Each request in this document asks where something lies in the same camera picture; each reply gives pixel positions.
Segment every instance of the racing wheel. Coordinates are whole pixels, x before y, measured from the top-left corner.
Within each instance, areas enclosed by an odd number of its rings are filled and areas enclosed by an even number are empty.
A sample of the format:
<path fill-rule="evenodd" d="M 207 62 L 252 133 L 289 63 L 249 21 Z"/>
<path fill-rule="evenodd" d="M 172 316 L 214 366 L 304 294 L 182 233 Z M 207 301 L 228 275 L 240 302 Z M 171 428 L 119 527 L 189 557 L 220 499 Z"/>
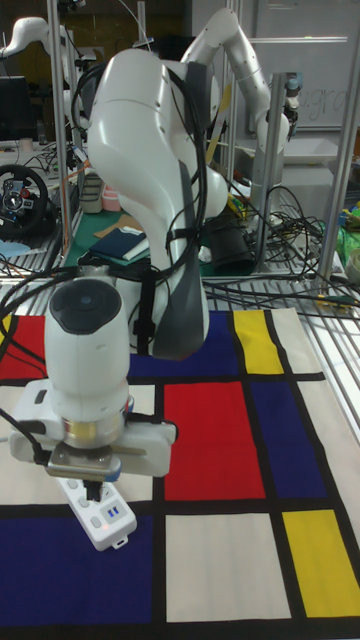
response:
<path fill-rule="evenodd" d="M 17 164 L 0 165 L 0 238 L 32 235 L 45 215 L 47 201 L 48 190 L 35 171 Z"/>

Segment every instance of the monitor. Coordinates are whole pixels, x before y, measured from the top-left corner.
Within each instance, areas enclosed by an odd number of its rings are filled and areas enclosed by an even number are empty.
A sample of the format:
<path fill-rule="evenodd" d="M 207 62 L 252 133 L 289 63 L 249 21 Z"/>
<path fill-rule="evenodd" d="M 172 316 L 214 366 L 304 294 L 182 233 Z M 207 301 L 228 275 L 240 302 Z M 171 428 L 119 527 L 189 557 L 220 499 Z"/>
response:
<path fill-rule="evenodd" d="M 34 137 L 36 123 L 24 76 L 0 77 L 0 140 Z"/>

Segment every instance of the power socket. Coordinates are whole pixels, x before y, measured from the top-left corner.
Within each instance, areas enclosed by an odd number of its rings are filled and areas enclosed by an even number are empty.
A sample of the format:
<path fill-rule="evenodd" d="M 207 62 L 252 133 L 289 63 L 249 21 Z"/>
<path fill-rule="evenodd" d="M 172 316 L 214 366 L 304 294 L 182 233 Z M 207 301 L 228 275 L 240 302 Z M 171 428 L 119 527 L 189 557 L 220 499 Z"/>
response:
<path fill-rule="evenodd" d="M 81 480 L 56 478 L 56 481 L 95 549 L 104 551 L 110 546 L 120 549 L 128 542 L 128 535 L 137 526 L 136 517 L 113 484 L 105 482 L 101 501 L 94 502 L 86 499 Z"/>

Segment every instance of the mondrian pattern mat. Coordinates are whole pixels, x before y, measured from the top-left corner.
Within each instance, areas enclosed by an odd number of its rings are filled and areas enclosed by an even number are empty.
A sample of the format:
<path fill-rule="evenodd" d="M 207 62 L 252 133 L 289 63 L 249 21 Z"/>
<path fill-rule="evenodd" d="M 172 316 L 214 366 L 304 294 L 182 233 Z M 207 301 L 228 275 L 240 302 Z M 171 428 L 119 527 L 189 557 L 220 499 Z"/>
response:
<path fill-rule="evenodd" d="M 8 320 L 38 358 L 1 344 L 7 410 L 45 374 L 43 325 Z M 165 479 L 118 481 L 119 551 L 0 445 L 0 638 L 359 638 L 360 449 L 296 312 L 214 312 L 198 353 L 133 356 L 129 382 L 179 438 Z"/>

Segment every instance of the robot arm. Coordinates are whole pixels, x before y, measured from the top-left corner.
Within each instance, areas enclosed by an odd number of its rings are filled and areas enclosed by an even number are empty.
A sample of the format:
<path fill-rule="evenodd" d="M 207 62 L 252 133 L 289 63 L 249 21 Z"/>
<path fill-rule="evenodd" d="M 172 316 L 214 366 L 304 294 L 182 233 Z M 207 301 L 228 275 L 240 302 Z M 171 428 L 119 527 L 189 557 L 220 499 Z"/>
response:
<path fill-rule="evenodd" d="M 197 61 L 209 65 L 221 46 L 226 52 L 231 69 L 254 123 L 257 149 L 253 167 L 251 202 L 256 209 L 259 209 L 265 163 L 270 90 L 261 71 L 256 53 L 242 31 L 236 14 L 230 9 L 220 9 L 215 13 L 187 49 L 182 61 Z M 284 146 L 288 134 L 289 121 L 282 114 L 275 174 L 277 183 L 281 182 Z"/>
<path fill-rule="evenodd" d="M 49 25 L 43 18 L 20 18 L 14 24 L 11 42 L 0 49 L 0 60 L 6 60 L 24 51 L 31 42 L 41 42 L 50 55 Z"/>
<path fill-rule="evenodd" d="M 202 66 L 195 66 L 200 72 Z M 129 473 L 165 475 L 176 437 L 173 424 L 131 421 L 129 343 L 140 355 L 178 360 L 199 349 L 208 330 L 196 243 L 207 171 L 194 113 L 196 151 L 192 141 L 184 142 L 192 118 L 180 117 L 173 94 L 182 87 L 186 95 L 182 82 L 140 50 L 122 52 L 108 65 L 91 113 L 89 157 L 142 225 L 152 266 L 142 283 L 113 282 L 90 267 L 55 292 L 45 325 L 49 380 L 30 383 L 13 414 L 44 425 L 38 439 L 49 451 L 47 472 L 83 479 L 96 499 L 101 483 L 116 479 L 121 465 Z M 196 164 L 197 211 L 189 171 Z M 33 460 L 21 433 L 13 432 L 10 447 L 16 458 Z"/>

